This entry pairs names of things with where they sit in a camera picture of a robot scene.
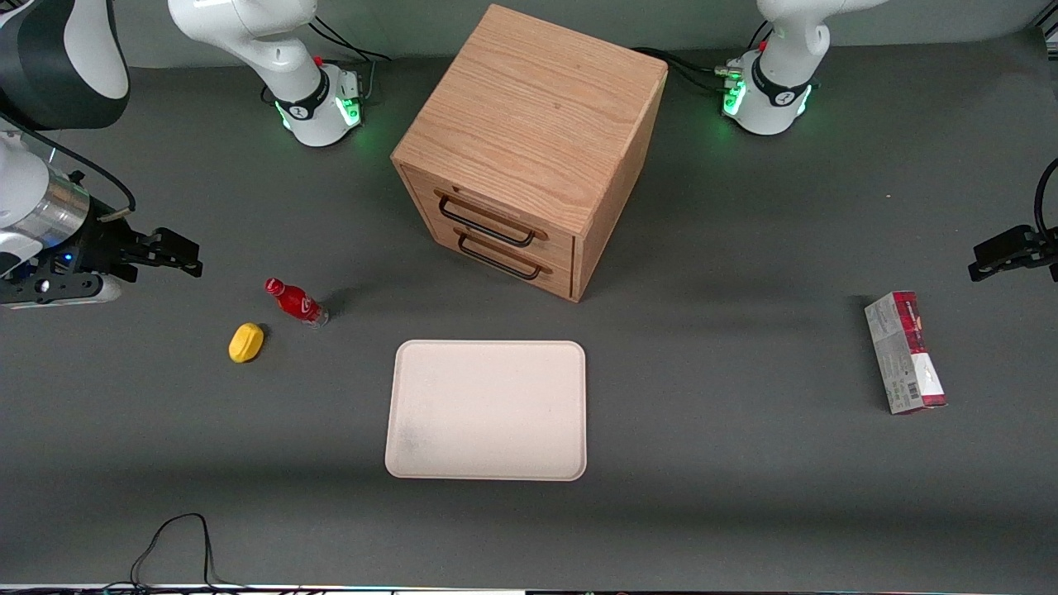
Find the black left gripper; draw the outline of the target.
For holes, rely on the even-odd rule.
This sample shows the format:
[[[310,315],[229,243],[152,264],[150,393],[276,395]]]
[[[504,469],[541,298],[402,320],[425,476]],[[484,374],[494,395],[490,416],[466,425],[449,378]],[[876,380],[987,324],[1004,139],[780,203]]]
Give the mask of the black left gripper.
[[[1030,268],[1047,268],[1051,280],[1058,282],[1057,227],[1036,232],[1030,226],[1014,226],[975,245],[974,254],[975,262],[968,266],[971,282]]]

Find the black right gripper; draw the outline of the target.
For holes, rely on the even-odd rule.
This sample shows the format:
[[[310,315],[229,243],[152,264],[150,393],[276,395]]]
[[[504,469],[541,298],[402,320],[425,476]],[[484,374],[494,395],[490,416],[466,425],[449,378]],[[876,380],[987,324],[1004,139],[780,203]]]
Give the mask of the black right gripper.
[[[111,274],[125,264],[178,269],[201,278],[199,245],[181,234],[158,227],[140,234],[131,252],[121,246],[93,218],[71,237],[56,245],[32,240],[19,232],[2,234],[3,302],[113,302],[122,295],[122,282]]]

